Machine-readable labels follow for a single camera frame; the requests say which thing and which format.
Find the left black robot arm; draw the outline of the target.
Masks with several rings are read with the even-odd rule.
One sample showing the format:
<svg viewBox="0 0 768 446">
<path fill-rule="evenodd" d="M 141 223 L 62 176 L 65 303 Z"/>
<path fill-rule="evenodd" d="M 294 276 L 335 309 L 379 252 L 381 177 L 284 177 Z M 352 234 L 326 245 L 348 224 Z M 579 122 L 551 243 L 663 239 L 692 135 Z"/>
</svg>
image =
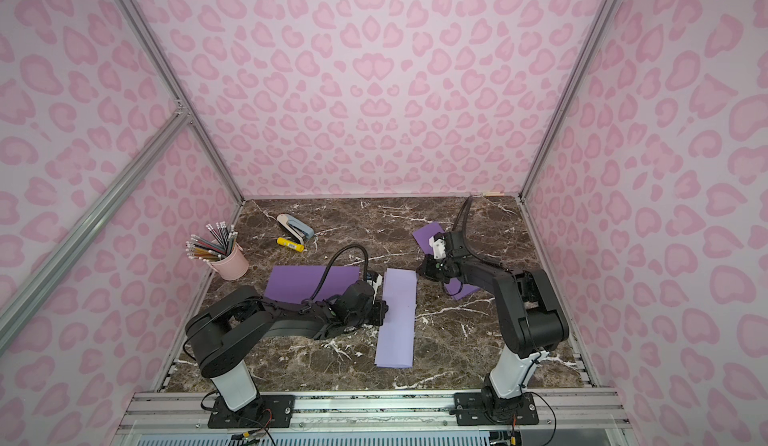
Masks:
<svg viewBox="0 0 768 446">
<path fill-rule="evenodd" d="M 270 300 L 253 287 L 237 288 L 198 313 L 185 325 L 185 345 L 191 348 L 200 375 L 211 380 L 232 412 L 260 398 L 245 358 L 264 340 L 302 337 L 333 339 L 364 326 L 381 326 L 389 310 L 374 287 L 358 280 L 340 294 L 306 299 L 299 304 Z"/>
</svg>

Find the dark purple paper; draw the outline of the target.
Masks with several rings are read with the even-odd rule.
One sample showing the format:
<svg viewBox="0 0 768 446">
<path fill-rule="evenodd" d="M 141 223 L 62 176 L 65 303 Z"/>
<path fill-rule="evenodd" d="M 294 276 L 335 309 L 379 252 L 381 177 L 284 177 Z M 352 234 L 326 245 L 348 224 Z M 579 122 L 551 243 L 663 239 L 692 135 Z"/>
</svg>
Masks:
<svg viewBox="0 0 768 446">
<path fill-rule="evenodd" d="M 438 222 L 431 222 L 413 232 L 412 236 L 425 255 L 432 255 L 433 248 L 430 240 L 438 233 L 443 232 L 444 229 Z M 453 278 L 447 284 L 443 284 L 443 291 L 454 300 L 463 299 L 478 290 L 478 287 L 464 284 L 457 278 Z"/>
<path fill-rule="evenodd" d="M 264 296 L 273 301 L 300 304 L 315 291 L 324 270 L 324 266 L 275 266 Z M 315 300 L 343 294 L 359 278 L 358 266 L 333 266 Z"/>
</svg>

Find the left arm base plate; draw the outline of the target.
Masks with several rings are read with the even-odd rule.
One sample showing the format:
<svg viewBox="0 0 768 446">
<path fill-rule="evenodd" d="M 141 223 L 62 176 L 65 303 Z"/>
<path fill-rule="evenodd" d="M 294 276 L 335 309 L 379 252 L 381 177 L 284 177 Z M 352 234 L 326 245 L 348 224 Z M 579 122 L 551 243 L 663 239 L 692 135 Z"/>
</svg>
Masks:
<svg viewBox="0 0 768 446">
<path fill-rule="evenodd" d="M 211 406 L 201 402 L 209 413 L 210 429 L 288 428 L 294 413 L 296 397 L 287 394 L 261 394 L 238 411 L 230 410 L 224 399 L 217 397 Z"/>
</svg>

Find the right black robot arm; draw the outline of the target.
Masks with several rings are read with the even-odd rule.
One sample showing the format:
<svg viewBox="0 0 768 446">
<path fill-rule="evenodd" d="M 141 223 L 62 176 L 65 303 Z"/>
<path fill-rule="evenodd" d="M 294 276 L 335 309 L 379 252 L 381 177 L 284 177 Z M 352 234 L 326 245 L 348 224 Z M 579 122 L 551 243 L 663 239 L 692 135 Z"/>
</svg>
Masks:
<svg viewBox="0 0 768 446">
<path fill-rule="evenodd" d="M 494 297 L 504 348 L 484 386 L 493 401 L 520 398 L 538 362 L 570 336 L 570 324 L 544 270 L 507 267 L 482 256 L 471 250 L 462 231 L 432 236 L 418 272 L 444 285 L 457 280 Z"/>
</svg>

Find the light lilac paper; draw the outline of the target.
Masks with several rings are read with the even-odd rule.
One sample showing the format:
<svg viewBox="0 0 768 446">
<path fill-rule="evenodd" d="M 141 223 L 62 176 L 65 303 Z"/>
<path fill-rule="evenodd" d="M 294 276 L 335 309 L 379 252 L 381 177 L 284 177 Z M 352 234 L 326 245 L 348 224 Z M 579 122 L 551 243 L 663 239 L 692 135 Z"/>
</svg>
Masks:
<svg viewBox="0 0 768 446">
<path fill-rule="evenodd" d="M 387 304 L 379 328 L 375 364 L 380 368 L 413 366 L 417 274 L 389 268 L 384 275 L 382 300 Z"/>
</svg>

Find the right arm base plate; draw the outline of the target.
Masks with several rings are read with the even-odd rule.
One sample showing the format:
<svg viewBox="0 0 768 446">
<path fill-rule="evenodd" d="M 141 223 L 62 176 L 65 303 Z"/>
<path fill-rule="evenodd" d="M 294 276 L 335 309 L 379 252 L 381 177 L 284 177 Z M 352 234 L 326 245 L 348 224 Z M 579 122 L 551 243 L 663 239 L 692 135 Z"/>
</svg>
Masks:
<svg viewBox="0 0 768 446">
<path fill-rule="evenodd" d="M 539 415 L 531 393 L 512 399 L 495 396 L 491 389 L 477 393 L 455 393 L 454 406 L 449 413 L 458 426 L 533 426 Z"/>
</svg>

